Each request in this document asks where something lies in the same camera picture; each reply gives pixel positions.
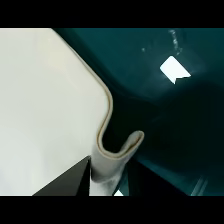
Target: dark green surface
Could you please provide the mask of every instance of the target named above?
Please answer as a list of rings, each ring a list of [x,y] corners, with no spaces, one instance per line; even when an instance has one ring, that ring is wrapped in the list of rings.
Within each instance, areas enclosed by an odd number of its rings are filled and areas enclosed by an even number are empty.
[[[224,195],[224,29],[55,30],[113,95],[107,149],[143,130],[138,161],[189,195],[204,182],[205,195]],[[175,85],[159,69],[171,55],[192,75]]]

